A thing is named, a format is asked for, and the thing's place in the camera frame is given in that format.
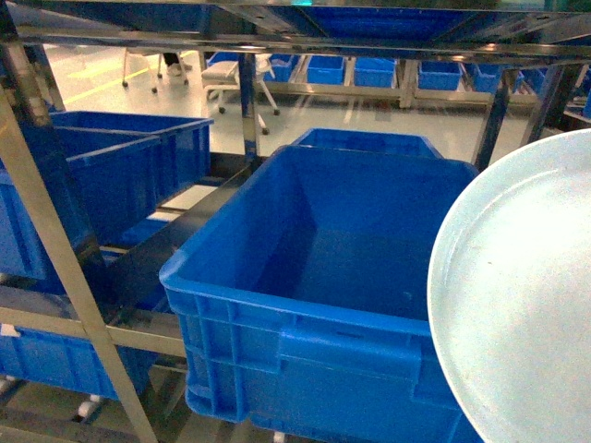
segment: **yellow floor line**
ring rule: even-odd
[[[185,58],[188,55],[192,55],[197,51],[186,51],[185,53],[181,54],[181,58]],[[74,72],[72,74],[68,74],[68,78],[93,78],[99,76],[100,74],[104,74],[105,72],[115,71],[116,69],[122,69],[121,64],[110,64],[107,66],[100,66],[100,67],[88,67],[78,72]]]
[[[191,54],[194,54],[196,52],[197,51],[186,51],[185,53],[181,54],[181,57],[182,58],[185,58],[186,56],[191,55]],[[144,68],[144,69],[141,69],[138,72],[134,72],[132,74],[129,74],[128,76],[126,76],[126,79],[137,77],[137,76],[139,76],[141,74],[144,74],[145,72],[148,72],[148,68],[147,67]],[[108,83],[105,83],[105,84],[103,84],[101,86],[97,86],[96,88],[92,88],[91,90],[87,90],[87,91],[81,92],[78,95],[75,95],[73,97],[70,97],[69,99],[64,100],[64,104],[70,104],[70,103],[73,103],[73,102],[77,102],[78,100],[85,99],[86,97],[89,97],[90,95],[95,94],[97,92],[100,92],[102,90],[108,90],[112,86],[120,85],[121,83],[122,83],[122,79],[121,78],[119,78],[117,80],[109,81]]]

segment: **white floor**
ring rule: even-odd
[[[178,78],[169,78],[164,74],[158,93],[152,94],[148,73],[142,72],[145,66],[138,59],[132,60],[131,72],[134,76],[128,81],[128,89],[121,86],[122,49],[52,47],[47,53],[68,110],[201,116],[197,69],[189,73],[188,86],[183,85]],[[193,53],[189,54],[186,60],[195,65],[198,58]],[[321,126],[420,134],[428,137],[445,157],[470,161],[482,123],[482,114],[450,111],[443,107],[423,111],[400,111],[388,104],[346,98],[278,99],[282,110],[280,116],[272,115],[268,103],[260,106],[260,111],[271,130],[269,136],[260,137],[262,155],[271,154],[279,146],[290,143],[311,127]],[[238,100],[230,100],[224,115],[217,114],[213,103],[209,103],[208,109],[215,118],[215,125],[211,129],[211,150],[242,153],[242,126]],[[501,131],[493,160],[519,147],[525,124],[524,117],[509,115]],[[187,208],[205,193],[203,189],[192,189],[169,203],[169,206]],[[9,406],[54,418],[68,419],[84,397],[61,389],[28,384]],[[96,424],[115,430],[131,431],[121,405],[114,401],[109,402],[104,408]],[[219,425],[220,422],[216,420],[193,414],[178,441],[213,442]],[[6,440],[0,435],[0,442],[2,441]],[[271,441],[271,433],[251,429],[247,441],[268,442]]]

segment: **blue plastic crate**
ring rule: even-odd
[[[74,129],[55,131],[66,149],[70,171],[100,243],[115,239],[153,213],[156,196],[152,151],[159,147],[157,137]],[[59,200],[57,204],[67,205],[68,201]],[[38,280],[54,276],[29,214],[3,168],[0,169],[0,252],[0,272]]]
[[[0,374],[117,400],[111,380],[88,340],[17,328],[20,337],[0,336]],[[119,347],[137,392],[148,383],[158,355]]]
[[[187,404],[326,441],[476,442],[428,326],[431,248],[476,170],[277,151],[160,273]]]
[[[72,112],[52,114],[57,127],[101,129],[134,136],[158,136],[153,150],[159,202],[197,183],[210,171],[210,118]]]
[[[359,57],[355,63],[353,81],[356,86],[391,88],[395,71],[394,59]]]
[[[328,37],[428,42],[476,15],[404,7],[307,7],[306,14]]]
[[[238,61],[238,53],[224,53],[219,52],[215,53],[211,56],[211,58],[207,61],[207,67],[211,67],[212,65],[218,62],[237,62]]]
[[[544,78],[546,77],[546,68],[542,69],[526,69],[523,72],[525,76],[525,81],[529,86],[532,87],[532,90],[539,95],[542,92],[542,87],[544,86]]]
[[[342,85],[344,82],[344,58],[329,55],[312,55],[308,65],[308,83]]]
[[[422,90],[457,90],[462,71],[457,63],[421,62],[418,87]]]
[[[345,131],[314,127],[297,138],[292,145],[333,148],[338,150],[366,150],[388,154],[416,155],[440,159],[441,154],[427,138],[406,134]]]
[[[503,66],[465,64],[465,70],[472,78],[474,89],[477,92],[489,92],[494,94],[501,82]],[[524,82],[524,75],[520,71],[515,80],[513,92],[518,91]]]
[[[274,54],[271,56],[270,60],[275,78],[272,77],[270,72],[267,72],[263,79],[265,81],[287,82],[289,81],[289,78],[292,76],[292,72],[294,71],[294,68],[297,65],[299,55]]]

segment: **chair leg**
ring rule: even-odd
[[[262,135],[268,136],[271,133],[271,131],[269,130],[269,128],[265,124],[265,121],[262,119],[262,116],[260,114],[257,114],[257,117],[259,119],[260,129],[262,129]]]
[[[158,54],[158,74],[156,74],[157,78],[162,78],[162,65],[163,65],[163,55],[162,53]]]
[[[156,76],[154,76],[154,70],[150,66],[150,60],[148,60],[148,57],[141,58],[144,59],[144,61],[146,62],[146,66],[148,67],[148,72],[150,73],[151,79],[151,91],[155,94],[156,92],[158,92],[158,80],[156,80]]]
[[[269,103],[271,104],[271,106],[273,108],[273,114],[279,115],[281,111],[279,111],[279,108],[277,107],[277,103],[275,102],[275,99],[271,95],[269,88],[267,88],[267,85],[262,80],[259,81],[259,84],[260,84],[260,87],[262,88],[262,91],[265,93],[267,100],[269,101]]]
[[[123,78],[121,79],[121,84],[123,85],[124,88],[129,86],[129,84],[126,81],[126,77],[127,77],[127,48],[126,48],[125,54],[123,55]]]
[[[187,71],[185,70],[185,64],[183,63],[183,59],[181,58],[181,53],[176,53],[176,58],[178,58],[178,64],[181,66],[181,74],[183,76],[183,83],[188,85]]]
[[[225,113],[225,108],[223,107],[223,90],[220,90],[220,93],[218,94],[218,110],[220,111],[220,114]]]

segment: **white chair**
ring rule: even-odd
[[[127,83],[127,59],[129,57],[141,57],[142,60],[144,60],[144,62],[146,63],[146,67],[148,68],[148,72],[150,73],[150,79],[151,79],[151,91],[155,94],[156,92],[158,92],[158,80],[157,78],[162,78],[162,64],[163,64],[163,53],[167,52],[167,50],[165,49],[143,49],[143,48],[126,48],[125,54],[123,56],[123,79],[121,81],[121,84],[123,85],[124,88],[127,88],[129,86],[129,83]],[[151,68],[150,65],[150,61],[146,58],[150,55],[158,55],[158,72],[156,73],[156,75],[154,76],[154,71]],[[178,60],[181,61],[181,54],[180,53],[175,53],[176,56],[178,57]],[[184,63],[179,63],[179,65],[181,66],[181,77],[183,79],[183,83],[188,85],[188,78],[187,78],[187,72],[185,70],[185,64]]]
[[[274,78],[275,74],[272,70],[271,61],[269,60],[271,57],[270,54],[257,54],[257,78],[256,81],[262,88],[267,100],[271,104],[273,108],[273,114],[279,115],[281,111],[277,107],[277,103],[275,102],[274,98],[272,97],[267,85],[263,81],[266,73],[271,73],[271,76]],[[201,72],[201,78],[203,79],[204,85],[204,92],[205,96],[208,97],[210,95],[210,91],[216,91],[217,96],[217,105],[220,114],[225,113],[225,108],[223,107],[223,93],[227,90],[240,90],[240,78],[238,76],[238,62],[236,61],[223,61],[213,64],[212,66],[208,67],[207,69]],[[262,116],[258,114],[260,128],[262,129],[263,135],[269,135],[270,131],[265,121],[263,120]]]

